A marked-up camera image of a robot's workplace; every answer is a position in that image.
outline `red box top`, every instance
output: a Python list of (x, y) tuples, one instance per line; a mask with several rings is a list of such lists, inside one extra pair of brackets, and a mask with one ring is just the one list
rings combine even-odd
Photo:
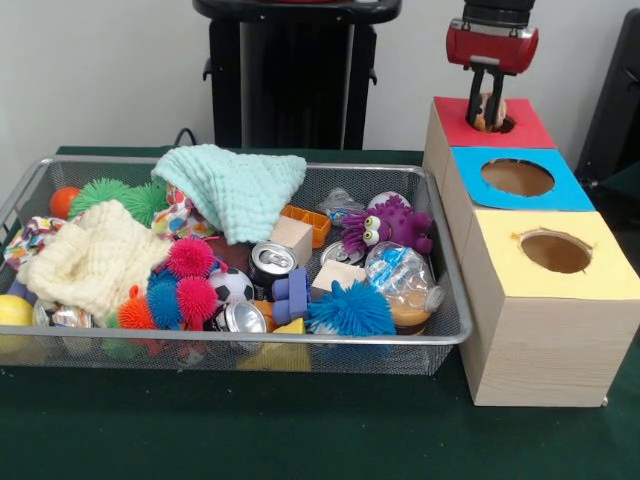
[(509, 133), (485, 133), (466, 121), (468, 99), (435, 97), (442, 128), (451, 147), (557, 148), (526, 98), (507, 100), (507, 116), (515, 122)]

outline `can lid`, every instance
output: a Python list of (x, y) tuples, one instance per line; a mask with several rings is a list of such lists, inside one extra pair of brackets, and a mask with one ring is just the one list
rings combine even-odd
[(287, 275), (298, 266), (298, 257), (292, 249), (272, 242), (256, 245), (251, 258), (258, 269), (271, 275)]
[(427, 294), (427, 299), (424, 302), (424, 311), (425, 312), (435, 312), (440, 308), (442, 302), (444, 302), (444, 297), (446, 296), (446, 292), (444, 288), (435, 286), (429, 290)]
[(320, 257), (320, 264), (324, 265), (327, 260), (335, 260), (340, 263), (347, 263), (349, 265), (355, 265), (364, 258), (364, 252), (355, 252), (351, 255), (344, 251), (344, 244), (342, 242), (335, 242), (325, 248)]
[(227, 326), (230, 332), (266, 333), (267, 322), (254, 304), (232, 303), (226, 309)]

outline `purple octopus toy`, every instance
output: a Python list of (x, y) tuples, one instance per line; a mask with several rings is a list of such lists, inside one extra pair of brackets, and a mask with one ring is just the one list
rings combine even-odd
[(433, 218), (426, 213), (416, 213), (398, 195), (364, 212), (348, 214), (343, 223), (343, 248), (347, 255), (387, 241), (411, 247), (424, 255), (431, 253), (433, 248), (426, 233), (433, 225)]

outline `yellow ball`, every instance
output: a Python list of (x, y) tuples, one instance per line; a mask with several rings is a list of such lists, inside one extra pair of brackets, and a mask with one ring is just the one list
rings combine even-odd
[[(0, 325), (28, 327), (32, 314), (33, 307), (24, 298), (0, 295)], [(0, 334), (0, 354), (21, 350), (30, 342), (28, 336)]]

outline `googly eyes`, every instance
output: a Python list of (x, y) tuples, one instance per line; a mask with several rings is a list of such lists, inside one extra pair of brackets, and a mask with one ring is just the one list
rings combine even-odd
[(380, 235), (375, 230), (367, 230), (362, 235), (362, 239), (367, 246), (372, 247), (380, 241)]
[(380, 228), (380, 219), (378, 217), (367, 217), (364, 221), (364, 228), (367, 230), (378, 230)]

